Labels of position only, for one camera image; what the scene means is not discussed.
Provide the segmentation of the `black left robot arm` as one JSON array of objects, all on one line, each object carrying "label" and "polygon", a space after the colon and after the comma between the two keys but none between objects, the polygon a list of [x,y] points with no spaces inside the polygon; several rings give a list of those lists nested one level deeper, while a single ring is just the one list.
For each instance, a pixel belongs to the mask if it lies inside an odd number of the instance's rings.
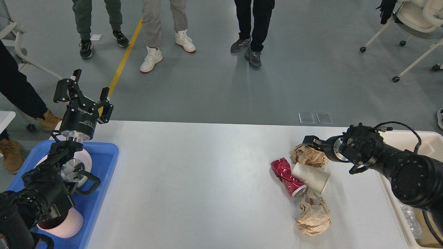
[{"label": "black left robot arm", "polygon": [[22,190],[1,193],[2,249],[35,249],[40,241],[53,249],[49,236],[30,229],[39,222],[65,218],[75,206],[74,193],[89,195],[101,184],[74,154],[83,150],[84,141],[93,139],[97,123],[109,122],[114,106],[108,100],[109,87],[102,89],[98,102],[84,96],[81,73],[77,69],[69,79],[57,82],[53,101],[66,102],[67,109],[60,129],[51,133],[54,143],[47,158],[22,175]]}]

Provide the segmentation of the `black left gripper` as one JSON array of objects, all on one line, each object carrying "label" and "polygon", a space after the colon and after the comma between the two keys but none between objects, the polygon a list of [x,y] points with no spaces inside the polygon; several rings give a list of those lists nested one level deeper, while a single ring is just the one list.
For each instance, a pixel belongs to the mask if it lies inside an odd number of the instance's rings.
[{"label": "black left gripper", "polygon": [[108,123],[114,108],[108,99],[109,87],[102,89],[100,100],[96,103],[96,107],[94,104],[83,105],[77,101],[72,101],[82,96],[78,85],[81,73],[81,69],[76,69],[69,79],[59,80],[54,92],[54,103],[66,103],[69,101],[60,126],[60,132],[67,140],[69,138],[82,141],[92,140],[97,122],[100,124]]}]

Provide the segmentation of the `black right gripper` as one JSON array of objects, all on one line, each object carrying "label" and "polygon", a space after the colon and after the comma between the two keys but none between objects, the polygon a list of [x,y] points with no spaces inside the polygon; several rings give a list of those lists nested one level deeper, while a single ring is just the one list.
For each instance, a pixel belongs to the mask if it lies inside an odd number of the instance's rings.
[{"label": "black right gripper", "polygon": [[309,135],[304,137],[302,144],[315,150],[323,150],[326,157],[333,162],[348,163],[348,159],[339,152],[343,138],[344,136],[335,136],[324,141],[314,135]]}]

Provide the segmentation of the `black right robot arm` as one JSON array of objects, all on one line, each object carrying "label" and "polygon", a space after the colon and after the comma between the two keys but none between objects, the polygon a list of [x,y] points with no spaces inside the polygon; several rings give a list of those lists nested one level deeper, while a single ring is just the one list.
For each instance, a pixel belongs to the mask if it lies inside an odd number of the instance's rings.
[{"label": "black right robot arm", "polygon": [[386,144],[380,132],[392,131],[386,122],[378,125],[350,126],[342,135],[320,140],[305,136],[303,145],[325,153],[334,162],[352,163],[350,174],[373,169],[391,183],[394,196],[403,204],[422,210],[433,237],[442,244],[437,232],[443,226],[443,164],[418,154],[420,137],[413,151],[401,151]]}]

